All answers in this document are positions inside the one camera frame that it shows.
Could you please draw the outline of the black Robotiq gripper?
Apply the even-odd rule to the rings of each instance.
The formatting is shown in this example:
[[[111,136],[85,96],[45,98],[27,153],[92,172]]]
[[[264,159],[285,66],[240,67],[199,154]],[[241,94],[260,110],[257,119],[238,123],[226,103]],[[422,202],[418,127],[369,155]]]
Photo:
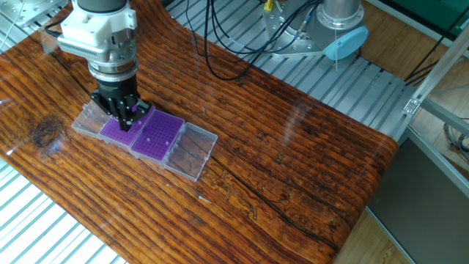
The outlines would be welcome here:
[[[97,80],[98,90],[91,94],[91,99],[109,116],[119,123],[121,131],[129,131],[132,124],[146,116],[151,104],[137,97],[136,75],[124,81]]]

